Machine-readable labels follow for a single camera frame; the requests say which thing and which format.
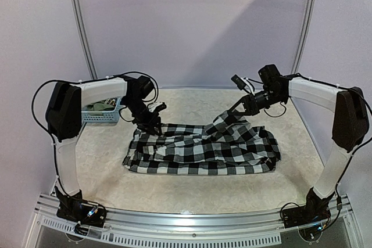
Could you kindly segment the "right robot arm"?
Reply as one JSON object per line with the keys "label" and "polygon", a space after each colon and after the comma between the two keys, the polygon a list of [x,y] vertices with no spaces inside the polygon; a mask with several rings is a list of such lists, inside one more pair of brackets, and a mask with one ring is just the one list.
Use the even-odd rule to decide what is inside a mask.
{"label": "right robot arm", "polygon": [[254,116],[277,103],[290,99],[314,105],[328,113],[329,154],[323,170],[306,196],[301,208],[301,218],[313,222],[322,215],[323,208],[337,194],[339,183],[345,175],[355,153],[365,145],[364,138],[370,129],[369,105],[359,87],[345,87],[305,77],[302,74],[281,74],[274,64],[258,72],[261,88],[254,89],[252,80],[237,74],[231,81],[243,97],[236,103],[243,110],[230,112],[238,116]]}

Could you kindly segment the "black white checked shirt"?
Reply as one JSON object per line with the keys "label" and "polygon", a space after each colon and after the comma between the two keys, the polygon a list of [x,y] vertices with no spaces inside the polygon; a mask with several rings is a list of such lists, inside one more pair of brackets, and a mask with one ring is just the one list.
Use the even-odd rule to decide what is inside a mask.
{"label": "black white checked shirt", "polygon": [[272,172],[281,161],[274,135],[227,112],[208,125],[163,123],[160,135],[136,129],[122,165],[167,175],[246,175]]}

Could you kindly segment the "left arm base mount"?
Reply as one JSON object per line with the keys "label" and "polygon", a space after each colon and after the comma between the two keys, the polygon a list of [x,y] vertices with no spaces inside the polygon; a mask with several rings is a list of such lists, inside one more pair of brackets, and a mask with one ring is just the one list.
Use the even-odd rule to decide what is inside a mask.
{"label": "left arm base mount", "polygon": [[56,186],[55,194],[59,200],[56,216],[75,222],[75,233],[87,234],[82,225],[103,228],[107,216],[107,209],[103,205],[83,199],[81,190],[72,196],[64,195]]}

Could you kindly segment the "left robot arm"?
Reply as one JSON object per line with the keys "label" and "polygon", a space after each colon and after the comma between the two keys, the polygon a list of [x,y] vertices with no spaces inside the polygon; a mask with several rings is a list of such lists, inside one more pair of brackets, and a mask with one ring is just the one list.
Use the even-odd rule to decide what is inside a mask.
{"label": "left robot arm", "polygon": [[73,221],[82,221],[87,213],[77,180],[76,144],[82,131],[82,109],[95,102],[119,98],[133,117],[133,123],[152,135],[160,134],[160,111],[165,103],[152,102],[146,97],[156,89],[149,76],[138,78],[127,74],[108,76],[99,80],[55,84],[46,110],[48,132],[53,139],[57,175],[56,195],[64,212]]}

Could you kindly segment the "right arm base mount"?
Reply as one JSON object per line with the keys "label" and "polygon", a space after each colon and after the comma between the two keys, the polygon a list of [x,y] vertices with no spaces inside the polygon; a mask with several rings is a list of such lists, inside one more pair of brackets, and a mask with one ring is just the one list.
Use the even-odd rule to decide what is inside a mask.
{"label": "right arm base mount", "polygon": [[299,227],[311,223],[320,223],[317,227],[318,232],[323,232],[331,227],[338,219],[342,210],[342,199],[337,197],[336,217],[331,221],[331,212],[328,206],[321,207],[314,212],[306,209],[306,206],[299,206],[296,203],[289,202],[280,209],[280,218],[285,228]]}

